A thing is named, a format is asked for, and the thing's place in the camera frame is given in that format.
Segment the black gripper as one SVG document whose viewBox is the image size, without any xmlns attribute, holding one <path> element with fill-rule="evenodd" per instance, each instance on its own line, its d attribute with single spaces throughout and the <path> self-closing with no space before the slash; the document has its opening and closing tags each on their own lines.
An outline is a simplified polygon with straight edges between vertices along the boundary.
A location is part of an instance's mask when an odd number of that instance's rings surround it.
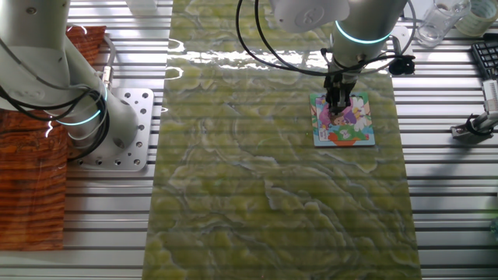
<svg viewBox="0 0 498 280">
<path fill-rule="evenodd" d="M 330 115 L 341 114 L 351 105 L 349 95 L 356 85 L 356 81 L 356 76 L 348 74 L 337 74 L 325 78 L 324 88 L 326 89 Z"/>
</svg>

